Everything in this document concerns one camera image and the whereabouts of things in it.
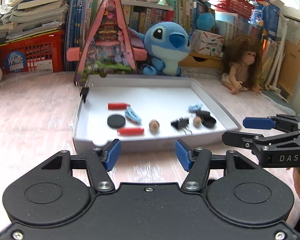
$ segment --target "blue ball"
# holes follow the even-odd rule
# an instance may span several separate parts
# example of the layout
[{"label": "blue ball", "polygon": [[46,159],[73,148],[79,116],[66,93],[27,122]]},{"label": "blue ball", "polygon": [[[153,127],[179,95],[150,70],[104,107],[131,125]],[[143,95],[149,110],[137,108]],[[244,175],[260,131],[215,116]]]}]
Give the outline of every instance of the blue ball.
[{"label": "blue ball", "polygon": [[200,14],[197,18],[197,29],[202,31],[209,31],[214,26],[214,17],[212,13]]}]

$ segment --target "red marker cap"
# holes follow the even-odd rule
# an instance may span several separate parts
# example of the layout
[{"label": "red marker cap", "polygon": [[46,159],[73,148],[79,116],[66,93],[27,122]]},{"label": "red marker cap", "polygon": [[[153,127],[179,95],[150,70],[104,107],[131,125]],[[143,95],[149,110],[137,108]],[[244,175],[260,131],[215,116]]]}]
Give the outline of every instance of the red marker cap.
[{"label": "red marker cap", "polygon": [[127,106],[130,106],[126,103],[108,103],[108,110],[125,110]]},{"label": "red marker cap", "polygon": [[123,136],[142,135],[145,132],[145,129],[141,127],[126,127],[118,129],[117,132]]}]

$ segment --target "plush toy eye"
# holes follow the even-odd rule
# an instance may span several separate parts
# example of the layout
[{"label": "plush toy eye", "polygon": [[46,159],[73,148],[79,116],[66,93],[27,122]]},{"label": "plush toy eye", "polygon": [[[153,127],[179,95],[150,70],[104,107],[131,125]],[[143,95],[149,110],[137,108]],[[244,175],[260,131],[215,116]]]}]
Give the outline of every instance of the plush toy eye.
[{"label": "plush toy eye", "polygon": [[153,36],[158,39],[158,40],[161,40],[162,39],[162,29],[157,29],[155,30],[155,32],[153,33]]}]

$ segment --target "blue gripper pad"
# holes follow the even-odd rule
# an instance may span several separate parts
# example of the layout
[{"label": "blue gripper pad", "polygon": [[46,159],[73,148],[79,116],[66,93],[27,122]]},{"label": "blue gripper pad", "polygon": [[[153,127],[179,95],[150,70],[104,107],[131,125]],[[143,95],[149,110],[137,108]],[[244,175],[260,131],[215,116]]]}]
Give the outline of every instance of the blue gripper pad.
[{"label": "blue gripper pad", "polygon": [[118,157],[121,153],[121,141],[117,141],[116,144],[108,151],[107,160],[104,162],[103,166],[108,171],[111,171],[118,160]]},{"label": "blue gripper pad", "polygon": [[189,153],[178,141],[176,141],[175,151],[176,151],[176,156],[177,156],[178,160],[180,161],[183,169],[185,171],[190,171],[191,170],[191,161],[189,158]]},{"label": "blue gripper pad", "polygon": [[243,122],[245,128],[271,130],[276,128],[276,122],[271,118],[246,117]]}]

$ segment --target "white tray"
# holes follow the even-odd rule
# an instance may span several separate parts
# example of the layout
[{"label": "white tray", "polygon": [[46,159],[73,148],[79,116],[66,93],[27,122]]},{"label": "white tray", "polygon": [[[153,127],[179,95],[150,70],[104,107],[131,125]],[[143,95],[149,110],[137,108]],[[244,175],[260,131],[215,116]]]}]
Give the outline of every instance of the white tray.
[{"label": "white tray", "polygon": [[[165,77],[143,75],[108,75],[101,78],[90,75],[86,86],[90,86],[86,103],[81,100],[74,128],[74,146],[77,154],[93,147],[105,147],[113,139],[122,142],[122,152],[173,150],[175,141],[183,139],[190,147],[214,144],[221,141],[226,130],[239,130],[240,124],[229,112],[204,91],[202,85],[188,77]],[[128,120],[125,127],[143,127],[144,135],[118,136],[117,131],[108,127],[111,114],[124,115],[124,110],[108,110],[111,102],[130,104],[142,119],[141,125]],[[189,117],[188,106],[202,103],[202,110],[211,112],[217,123],[214,128],[195,128],[190,118],[188,129],[192,134],[177,131],[170,122],[180,117]],[[156,119],[160,132],[153,135],[149,130],[150,120]]]}]

